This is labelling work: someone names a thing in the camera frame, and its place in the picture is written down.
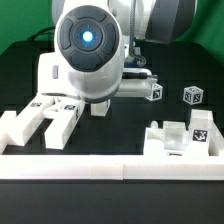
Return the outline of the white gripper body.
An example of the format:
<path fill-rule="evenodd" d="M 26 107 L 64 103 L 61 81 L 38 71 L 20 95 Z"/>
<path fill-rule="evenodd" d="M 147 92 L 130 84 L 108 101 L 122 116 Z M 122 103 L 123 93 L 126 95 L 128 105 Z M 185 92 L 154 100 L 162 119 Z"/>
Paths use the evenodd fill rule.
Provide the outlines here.
<path fill-rule="evenodd" d="M 46 53 L 39 57 L 37 92 L 81 99 L 146 97 L 157 81 L 147 69 L 124 68 L 121 56 L 94 72 L 81 72 L 73 69 L 59 54 Z"/>

